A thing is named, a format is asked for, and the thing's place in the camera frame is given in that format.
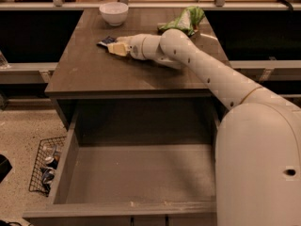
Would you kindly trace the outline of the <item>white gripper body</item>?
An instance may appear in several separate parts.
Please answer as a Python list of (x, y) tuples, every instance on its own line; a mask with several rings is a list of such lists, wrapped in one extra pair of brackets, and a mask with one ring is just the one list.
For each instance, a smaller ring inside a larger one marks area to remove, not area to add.
[(130, 38), (130, 55), (139, 60), (158, 60), (163, 56), (160, 48), (161, 37), (150, 34), (138, 34)]

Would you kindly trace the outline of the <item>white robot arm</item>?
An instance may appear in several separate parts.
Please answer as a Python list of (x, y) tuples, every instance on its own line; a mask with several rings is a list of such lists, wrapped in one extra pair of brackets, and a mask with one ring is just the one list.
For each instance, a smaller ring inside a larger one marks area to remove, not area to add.
[(119, 37), (108, 50), (186, 66), (228, 109), (215, 142), (218, 226), (301, 226), (297, 105), (201, 51), (178, 29)]

